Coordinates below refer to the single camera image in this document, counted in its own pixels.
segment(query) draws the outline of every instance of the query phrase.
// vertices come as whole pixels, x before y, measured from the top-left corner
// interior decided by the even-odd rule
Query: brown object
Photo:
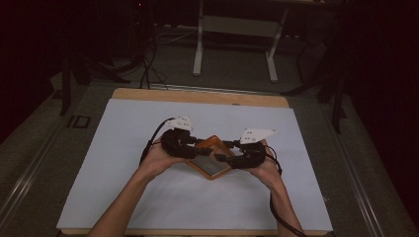
[[[234,153],[215,135],[205,141],[198,143],[195,147],[211,148],[210,156],[197,156],[195,159],[187,162],[189,166],[197,170],[208,180],[215,180],[231,170],[231,167],[225,162],[219,162],[214,154],[222,154],[227,157],[234,156]]]

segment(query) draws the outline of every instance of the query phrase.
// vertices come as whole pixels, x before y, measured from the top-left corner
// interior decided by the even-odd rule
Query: wooden edge
[[[287,99],[280,96],[244,95],[219,92],[143,90],[132,88],[119,88],[115,90],[112,99],[278,108],[290,107]]]
[[[66,235],[86,235],[90,229],[61,229],[61,232]],[[277,230],[193,230],[193,229],[173,229],[173,230],[158,230],[158,229],[128,229],[126,235],[242,235],[242,236],[276,236]],[[323,236],[327,231],[323,230],[306,230],[304,234],[308,236]]]

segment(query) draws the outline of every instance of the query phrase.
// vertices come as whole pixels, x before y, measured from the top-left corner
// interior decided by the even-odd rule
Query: white table leg
[[[274,42],[272,44],[272,47],[270,50],[266,52],[266,62],[268,64],[269,77],[271,79],[271,82],[273,83],[278,82],[277,69],[275,67],[275,62],[274,62],[274,55],[275,55],[275,51],[277,50],[278,42],[281,38],[281,32],[283,31],[283,27],[287,18],[288,11],[289,11],[289,8],[284,9],[284,13],[281,18],[281,21],[278,23],[277,30],[275,31]]]
[[[203,22],[204,22],[204,0],[200,1],[200,18],[198,19],[198,45],[195,53],[194,76],[201,75],[201,65],[203,64]]]

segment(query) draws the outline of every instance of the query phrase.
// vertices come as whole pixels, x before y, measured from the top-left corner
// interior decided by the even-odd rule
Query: white board
[[[332,226],[292,109],[111,99],[74,182],[59,229],[91,228],[139,163],[146,142],[165,119],[189,116],[192,136],[236,140],[247,128],[271,128],[267,138],[284,170],[293,208],[304,230]],[[163,126],[159,134],[171,127]],[[208,181],[186,164],[153,180],[128,228],[275,230],[269,191],[252,175],[233,170]]]

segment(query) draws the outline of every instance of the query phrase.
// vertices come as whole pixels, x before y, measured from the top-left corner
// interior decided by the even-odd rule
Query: hand
[[[186,159],[172,157],[163,150],[160,139],[154,141],[147,156],[141,162],[137,172],[145,176],[149,181],[153,180],[158,175],[162,174],[165,170],[170,168],[176,163],[185,162]]]
[[[268,145],[266,140],[262,140],[261,142],[265,146]],[[272,152],[268,147],[266,148],[266,152],[272,156]],[[274,185],[280,184],[282,182],[282,178],[278,172],[276,162],[269,157],[265,157],[264,163],[262,163],[260,166],[246,169],[246,171],[249,171],[250,174],[258,178],[270,190],[274,187]]]

